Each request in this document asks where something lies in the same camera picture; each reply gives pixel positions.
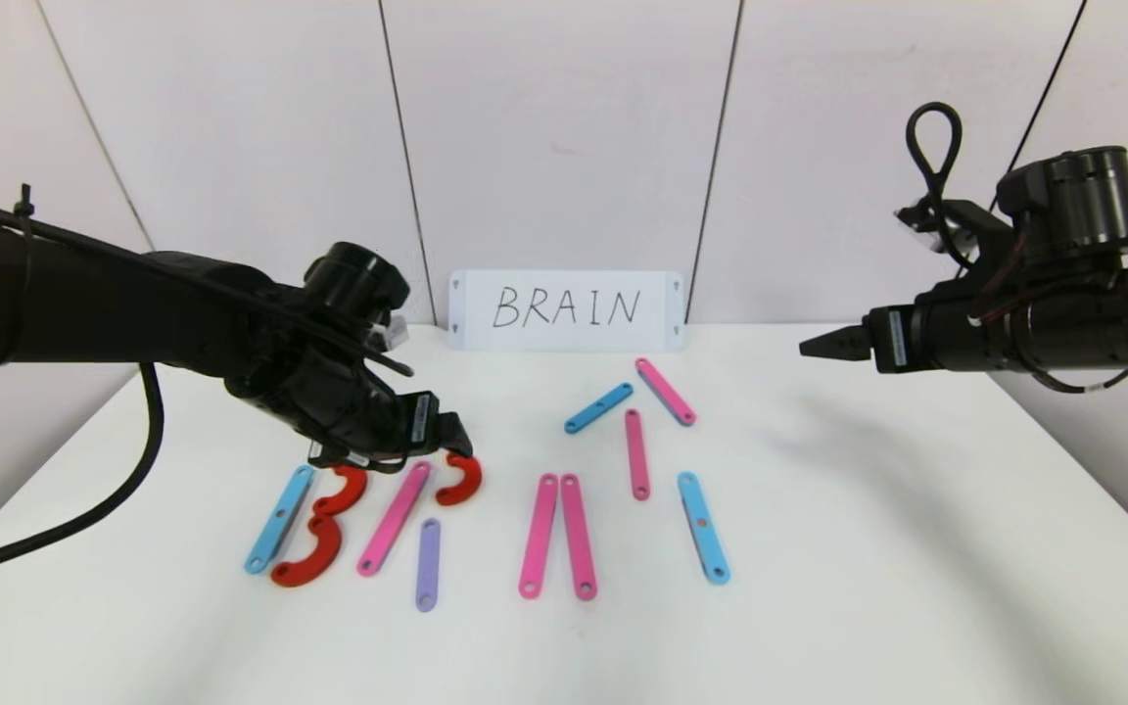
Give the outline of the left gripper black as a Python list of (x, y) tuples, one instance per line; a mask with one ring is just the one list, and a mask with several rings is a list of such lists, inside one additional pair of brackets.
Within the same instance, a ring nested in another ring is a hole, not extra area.
[[(314, 467), (400, 469), (412, 456), (437, 449), (431, 393), (398, 396), (363, 365), (332, 374), (318, 393), (312, 412), (321, 433), (309, 447)], [(440, 412), (437, 424), (439, 449), (473, 458), (473, 442), (457, 412)]]

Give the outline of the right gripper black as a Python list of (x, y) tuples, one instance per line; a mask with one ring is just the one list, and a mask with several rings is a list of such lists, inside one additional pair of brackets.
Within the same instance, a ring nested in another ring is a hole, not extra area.
[(968, 321), (968, 299), (918, 296), (911, 305), (872, 309), (858, 324), (801, 341), (802, 356), (871, 360), (878, 373), (946, 370), (985, 373), (989, 333)]

